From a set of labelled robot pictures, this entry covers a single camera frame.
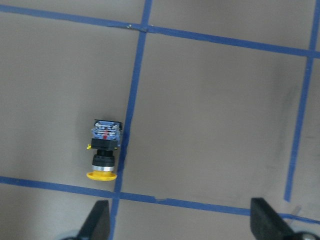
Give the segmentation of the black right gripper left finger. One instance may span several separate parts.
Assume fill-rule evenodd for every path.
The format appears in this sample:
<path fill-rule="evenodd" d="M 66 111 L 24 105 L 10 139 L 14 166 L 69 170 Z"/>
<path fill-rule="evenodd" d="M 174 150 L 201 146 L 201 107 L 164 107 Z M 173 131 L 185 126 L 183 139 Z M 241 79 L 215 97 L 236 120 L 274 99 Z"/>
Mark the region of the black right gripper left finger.
<path fill-rule="evenodd" d="M 98 200 L 76 234 L 59 237 L 59 240 L 108 240 L 111 232 L 108 200 Z"/>

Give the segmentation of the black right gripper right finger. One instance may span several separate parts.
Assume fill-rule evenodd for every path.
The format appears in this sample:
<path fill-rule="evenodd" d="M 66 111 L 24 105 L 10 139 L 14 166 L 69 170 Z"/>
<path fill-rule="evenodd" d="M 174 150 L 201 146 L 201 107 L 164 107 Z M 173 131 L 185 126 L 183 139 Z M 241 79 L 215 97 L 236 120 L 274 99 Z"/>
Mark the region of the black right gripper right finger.
<path fill-rule="evenodd" d="M 318 240 L 307 231 L 295 232 L 261 197 L 250 200 L 250 230 L 256 240 Z"/>

